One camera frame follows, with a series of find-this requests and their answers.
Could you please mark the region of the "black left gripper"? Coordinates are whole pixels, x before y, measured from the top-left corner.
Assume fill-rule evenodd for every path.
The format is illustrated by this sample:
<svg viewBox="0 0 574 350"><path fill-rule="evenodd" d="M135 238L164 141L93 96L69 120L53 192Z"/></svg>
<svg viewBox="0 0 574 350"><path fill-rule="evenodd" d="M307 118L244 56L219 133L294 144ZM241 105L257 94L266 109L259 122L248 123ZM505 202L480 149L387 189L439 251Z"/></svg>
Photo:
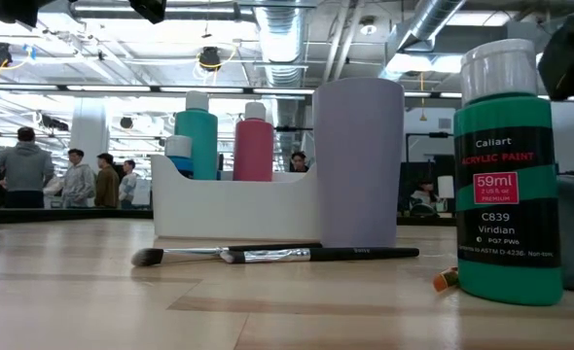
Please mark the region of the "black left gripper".
<svg viewBox="0 0 574 350"><path fill-rule="evenodd" d="M38 11L54 0L0 0L0 21L20 22L35 27ZM140 16L157 24L164 21L166 0L128 0L131 8Z"/></svg>

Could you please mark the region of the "small blue paint bottle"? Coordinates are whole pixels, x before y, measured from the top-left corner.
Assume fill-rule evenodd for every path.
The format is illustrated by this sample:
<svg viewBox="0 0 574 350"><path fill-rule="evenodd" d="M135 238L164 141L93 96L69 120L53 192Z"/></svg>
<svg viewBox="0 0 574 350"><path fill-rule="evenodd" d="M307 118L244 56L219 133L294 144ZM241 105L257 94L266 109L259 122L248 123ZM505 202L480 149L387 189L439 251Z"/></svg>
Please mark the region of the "small blue paint bottle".
<svg viewBox="0 0 574 350"><path fill-rule="evenodd" d="M192 160L193 140L188 136L172 135L165 140L164 154L169 158L179 173L189 179L194 177Z"/></svg>

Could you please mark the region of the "large turquoise paint bottle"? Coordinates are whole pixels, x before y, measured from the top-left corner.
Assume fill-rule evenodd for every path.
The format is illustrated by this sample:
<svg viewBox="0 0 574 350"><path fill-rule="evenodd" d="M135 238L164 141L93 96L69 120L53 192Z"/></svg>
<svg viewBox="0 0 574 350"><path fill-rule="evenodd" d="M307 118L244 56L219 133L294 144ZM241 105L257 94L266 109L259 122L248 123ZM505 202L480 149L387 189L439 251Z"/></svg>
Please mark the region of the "large turquoise paint bottle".
<svg viewBox="0 0 574 350"><path fill-rule="evenodd" d="M218 118L209 112L208 94L186 93L186 108L175 115L175 134L192 140L191 160L195 180L214 181L218 175Z"/></svg>

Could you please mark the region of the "large red paint bottle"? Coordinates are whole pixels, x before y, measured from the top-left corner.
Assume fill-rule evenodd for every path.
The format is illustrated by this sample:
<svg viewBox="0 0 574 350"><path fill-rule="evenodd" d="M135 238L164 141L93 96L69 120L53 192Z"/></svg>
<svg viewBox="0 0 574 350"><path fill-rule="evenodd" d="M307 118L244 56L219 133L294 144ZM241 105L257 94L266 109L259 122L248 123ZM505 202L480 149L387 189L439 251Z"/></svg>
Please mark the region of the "large red paint bottle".
<svg viewBox="0 0 574 350"><path fill-rule="evenodd" d="M235 181L270 182L273 162L273 125L266 121L266 107L261 102L245 105L244 119L235 125L233 179Z"/></svg>

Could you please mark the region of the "white plastic caddy bin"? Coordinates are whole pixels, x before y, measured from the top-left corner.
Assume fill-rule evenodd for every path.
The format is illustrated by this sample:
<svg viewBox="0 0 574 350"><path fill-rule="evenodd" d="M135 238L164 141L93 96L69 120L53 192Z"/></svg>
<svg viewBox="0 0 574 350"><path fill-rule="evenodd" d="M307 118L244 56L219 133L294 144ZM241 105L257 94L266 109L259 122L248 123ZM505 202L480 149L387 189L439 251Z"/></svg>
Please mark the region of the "white plastic caddy bin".
<svg viewBox="0 0 574 350"><path fill-rule="evenodd" d="M317 169L272 182L191 180L167 157L151 157L155 235L317 241Z"/></svg>

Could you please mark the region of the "lavender plastic cup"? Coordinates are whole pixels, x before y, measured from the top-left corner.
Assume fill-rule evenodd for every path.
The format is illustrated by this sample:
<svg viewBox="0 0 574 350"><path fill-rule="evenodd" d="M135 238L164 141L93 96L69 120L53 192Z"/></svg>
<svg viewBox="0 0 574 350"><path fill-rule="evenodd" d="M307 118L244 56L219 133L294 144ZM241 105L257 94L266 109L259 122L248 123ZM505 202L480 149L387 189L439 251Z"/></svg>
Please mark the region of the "lavender plastic cup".
<svg viewBox="0 0 574 350"><path fill-rule="evenodd" d="M350 78L312 96L321 241L325 247L396 245L404 88Z"/></svg>

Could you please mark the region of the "black fluffy-tipped paint brush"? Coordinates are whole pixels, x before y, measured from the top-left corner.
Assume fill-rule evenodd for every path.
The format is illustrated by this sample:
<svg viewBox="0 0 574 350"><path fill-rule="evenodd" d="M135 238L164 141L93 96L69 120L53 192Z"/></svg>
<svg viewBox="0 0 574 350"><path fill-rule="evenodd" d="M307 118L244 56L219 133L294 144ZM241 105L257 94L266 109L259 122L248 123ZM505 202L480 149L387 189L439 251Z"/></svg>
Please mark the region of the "black fluffy-tipped paint brush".
<svg viewBox="0 0 574 350"><path fill-rule="evenodd" d="M294 248L322 248L322 244L319 242L314 242L219 246L209 248L143 248L132 256L131 264L136 267L145 267L160 265L164 263L181 263L194 260L196 257L202 257L203 259L219 259L223 252L230 251L246 252L261 250L284 250Z"/></svg>

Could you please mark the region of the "black brush with orange end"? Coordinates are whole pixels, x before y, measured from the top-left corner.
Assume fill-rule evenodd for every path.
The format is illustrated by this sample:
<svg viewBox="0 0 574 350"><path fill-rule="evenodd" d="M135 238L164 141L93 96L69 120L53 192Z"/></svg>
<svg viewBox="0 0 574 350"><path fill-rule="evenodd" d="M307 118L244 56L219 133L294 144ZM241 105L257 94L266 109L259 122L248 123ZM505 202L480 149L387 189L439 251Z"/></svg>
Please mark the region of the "black brush with orange end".
<svg viewBox="0 0 574 350"><path fill-rule="evenodd" d="M433 287L437 293L443 292L458 284L458 268L450 267L439 274L433 279Z"/></svg>

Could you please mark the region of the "small viridian green paint bottle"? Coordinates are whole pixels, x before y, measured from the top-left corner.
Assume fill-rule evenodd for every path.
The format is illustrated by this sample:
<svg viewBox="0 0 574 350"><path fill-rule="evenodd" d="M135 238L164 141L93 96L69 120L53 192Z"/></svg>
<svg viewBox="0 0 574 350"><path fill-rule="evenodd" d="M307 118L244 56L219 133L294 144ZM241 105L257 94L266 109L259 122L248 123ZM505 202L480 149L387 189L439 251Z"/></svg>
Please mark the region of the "small viridian green paint bottle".
<svg viewBox="0 0 574 350"><path fill-rule="evenodd" d="M563 294L552 110L532 42L505 39L461 59L453 118L460 288L511 304Z"/></svg>

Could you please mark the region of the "long ceiling light strip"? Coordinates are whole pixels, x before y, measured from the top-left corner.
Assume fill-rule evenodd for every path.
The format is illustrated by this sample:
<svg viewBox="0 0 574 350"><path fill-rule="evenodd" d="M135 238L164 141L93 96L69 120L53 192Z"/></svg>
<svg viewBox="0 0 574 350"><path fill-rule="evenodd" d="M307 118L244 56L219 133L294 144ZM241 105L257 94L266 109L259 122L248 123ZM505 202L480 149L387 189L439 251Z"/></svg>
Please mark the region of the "long ceiling light strip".
<svg viewBox="0 0 574 350"><path fill-rule="evenodd" d="M0 83L0 90L26 91L72 91L72 92L167 92L184 93L200 91L205 93L223 94L286 94L311 95L312 88L281 88L281 87L187 87L187 86L119 86L119 85L47 85L47 84L18 84Z"/></svg>

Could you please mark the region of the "person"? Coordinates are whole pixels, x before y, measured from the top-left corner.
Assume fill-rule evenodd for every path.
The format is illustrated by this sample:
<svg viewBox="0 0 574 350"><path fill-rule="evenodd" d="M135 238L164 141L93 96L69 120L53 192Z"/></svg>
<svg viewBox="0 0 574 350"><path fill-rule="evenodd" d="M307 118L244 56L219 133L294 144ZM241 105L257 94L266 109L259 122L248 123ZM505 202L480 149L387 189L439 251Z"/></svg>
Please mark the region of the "person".
<svg viewBox="0 0 574 350"><path fill-rule="evenodd" d="M119 185L119 202L122 209L131 209L137 185L137 175L134 173L135 161L128 159L123 164L124 176Z"/></svg>
<svg viewBox="0 0 574 350"><path fill-rule="evenodd" d="M113 156L103 153L97 156L99 172L95 182L94 205L96 207L117 208L119 206L119 181L113 166Z"/></svg>
<svg viewBox="0 0 574 350"><path fill-rule="evenodd" d="M0 172L5 171L5 207L43 209L43 189L54 176L50 153L35 143L32 127L18 129L18 141L0 152Z"/></svg>
<svg viewBox="0 0 574 350"><path fill-rule="evenodd" d="M435 193L433 182L422 180L417 183L410 196L410 215L418 218L438 217L438 203L439 197Z"/></svg>
<svg viewBox="0 0 574 350"><path fill-rule="evenodd" d="M69 167L63 177L61 193L63 208L86 208L95 195L95 175L84 163L84 155L80 149L68 151Z"/></svg>
<svg viewBox="0 0 574 350"><path fill-rule="evenodd" d="M309 167L306 163L306 155L302 151L295 152L291 155L291 172L307 172Z"/></svg>

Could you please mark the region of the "white lampshade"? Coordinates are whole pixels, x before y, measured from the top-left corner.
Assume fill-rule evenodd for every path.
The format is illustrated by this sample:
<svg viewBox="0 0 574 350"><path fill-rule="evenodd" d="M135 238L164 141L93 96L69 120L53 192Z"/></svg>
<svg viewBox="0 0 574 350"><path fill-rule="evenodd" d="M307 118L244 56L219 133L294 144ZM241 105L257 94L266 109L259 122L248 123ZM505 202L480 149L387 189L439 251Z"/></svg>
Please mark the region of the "white lampshade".
<svg viewBox="0 0 574 350"><path fill-rule="evenodd" d="M439 176L438 182L438 196L443 199L454 199L454 178L451 175Z"/></svg>

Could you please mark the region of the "wide ribbed silver duct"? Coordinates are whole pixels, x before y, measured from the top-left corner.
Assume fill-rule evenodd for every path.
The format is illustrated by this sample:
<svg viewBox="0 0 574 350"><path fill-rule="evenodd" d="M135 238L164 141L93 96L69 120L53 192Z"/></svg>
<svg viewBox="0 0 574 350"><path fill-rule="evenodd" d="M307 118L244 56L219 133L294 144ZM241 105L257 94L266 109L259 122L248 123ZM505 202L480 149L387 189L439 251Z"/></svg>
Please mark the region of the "wide ribbed silver duct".
<svg viewBox="0 0 574 350"><path fill-rule="evenodd" d="M270 88L300 88L304 68L302 49L305 29L305 10L296 7L270 6L254 10L259 24L260 47L263 60L270 64L265 68ZM276 99L272 102L272 114L276 126L296 126L301 101ZM289 160L294 152L294 133L278 132L278 151Z"/></svg>

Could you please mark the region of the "slanted silver duct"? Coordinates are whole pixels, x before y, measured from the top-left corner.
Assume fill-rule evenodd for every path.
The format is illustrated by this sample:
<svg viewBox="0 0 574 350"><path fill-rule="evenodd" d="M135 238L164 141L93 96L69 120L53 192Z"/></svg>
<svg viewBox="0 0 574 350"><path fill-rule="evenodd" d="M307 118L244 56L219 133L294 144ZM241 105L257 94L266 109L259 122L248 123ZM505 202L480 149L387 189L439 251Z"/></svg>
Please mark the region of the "slanted silver duct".
<svg viewBox="0 0 574 350"><path fill-rule="evenodd" d="M467 0L419 0L404 34L400 52L434 51L436 37Z"/></svg>

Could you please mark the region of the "black metal table frame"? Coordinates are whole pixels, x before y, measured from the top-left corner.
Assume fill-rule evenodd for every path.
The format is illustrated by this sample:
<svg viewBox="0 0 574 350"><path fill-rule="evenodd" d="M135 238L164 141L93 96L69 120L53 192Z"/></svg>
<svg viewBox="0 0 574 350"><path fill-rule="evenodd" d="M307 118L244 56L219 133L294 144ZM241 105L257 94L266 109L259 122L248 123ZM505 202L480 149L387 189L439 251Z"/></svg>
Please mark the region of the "black metal table frame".
<svg viewBox="0 0 574 350"><path fill-rule="evenodd" d="M40 223L92 219L150 220L150 210L115 209L0 209L0 224Z"/></svg>

